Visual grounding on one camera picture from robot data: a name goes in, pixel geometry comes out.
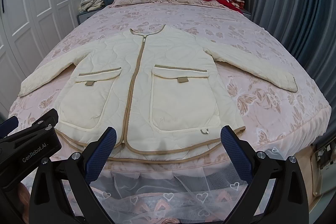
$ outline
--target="jacket pocket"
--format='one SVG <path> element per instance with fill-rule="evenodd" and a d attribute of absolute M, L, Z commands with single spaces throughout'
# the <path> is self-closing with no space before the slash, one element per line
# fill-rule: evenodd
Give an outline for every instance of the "jacket pocket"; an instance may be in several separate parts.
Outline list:
<path fill-rule="evenodd" d="M 206 70 L 155 65 L 150 123 L 162 133 L 206 131 L 221 123 Z"/>
<path fill-rule="evenodd" d="M 80 74 L 59 106 L 59 119 L 75 128 L 95 128 L 120 73 L 121 68 Z"/>

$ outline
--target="gray curtain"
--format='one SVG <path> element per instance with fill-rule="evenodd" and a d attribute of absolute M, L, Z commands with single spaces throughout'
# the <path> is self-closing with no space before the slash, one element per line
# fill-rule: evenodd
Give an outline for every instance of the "gray curtain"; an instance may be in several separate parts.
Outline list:
<path fill-rule="evenodd" d="M 327 132 L 336 135 L 336 0 L 247 0 L 251 20 L 298 60 L 332 107 Z"/>

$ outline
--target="metal screw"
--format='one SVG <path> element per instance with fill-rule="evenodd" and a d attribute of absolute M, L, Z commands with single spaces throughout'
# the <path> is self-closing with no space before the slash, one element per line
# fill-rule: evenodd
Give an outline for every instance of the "metal screw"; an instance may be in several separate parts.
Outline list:
<path fill-rule="evenodd" d="M 296 163 L 296 157 L 294 157 L 294 156 L 290 156 L 290 157 L 289 157 L 289 161 L 290 161 L 291 163 Z"/>
<path fill-rule="evenodd" d="M 77 160 L 77 159 L 79 159 L 80 156 L 81 156 L 81 154 L 79 152 L 75 152 L 71 155 L 71 158 L 73 160 Z"/>
<path fill-rule="evenodd" d="M 257 153 L 257 157 L 260 158 L 260 159 L 264 159 L 264 158 L 266 158 L 266 154 L 263 151 L 259 151 Z"/>
<path fill-rule="evenodd" d="M 48 160 L 49 160 L 48 158 L 43 158 L 43 159 L 41 160 L 41 163 L 42 163 L 42 164 L 46 164 L 46 163 L 48 162 Z"/>

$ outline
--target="pocket flap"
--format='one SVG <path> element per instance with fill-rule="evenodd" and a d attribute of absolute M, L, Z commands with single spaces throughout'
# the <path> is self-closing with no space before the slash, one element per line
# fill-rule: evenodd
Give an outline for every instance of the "pocket flap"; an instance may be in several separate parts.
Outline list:
<path fill-rule="evenodd" d="M 76 82 L 101 81 L 117 77 L 121 73 L 121 67 L 117 69 L 102 70 L 90 73 L 81 73 L 76 78 Z"/>
<path fill-rule="evenodd" d="M 209 77 L 206 70 L 194 68 L 176 68 L 160 65 L 155 65 L 152 69 L 152 73 L 156 76 L 168 79 L 180 77 Z"/>

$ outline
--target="cream quilted jacket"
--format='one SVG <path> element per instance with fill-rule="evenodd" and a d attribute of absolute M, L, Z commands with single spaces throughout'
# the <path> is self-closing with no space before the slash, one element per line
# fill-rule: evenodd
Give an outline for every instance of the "cream quilted jacket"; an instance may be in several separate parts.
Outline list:
<path fill-rule="evenodd" d="M 215 61 L 297 91 L 290 73 L 265 60 L 163 26 L 149 35 L 130 29 L 75 48 L 34 71 L 19 96 L 75 64 L 54 103 L 56 129 L 69 143 L 85 147 L 111 126 L 118 136 L 115 160 L 189 160 L 217 147 L 223 126 L 245 129 Z"/>

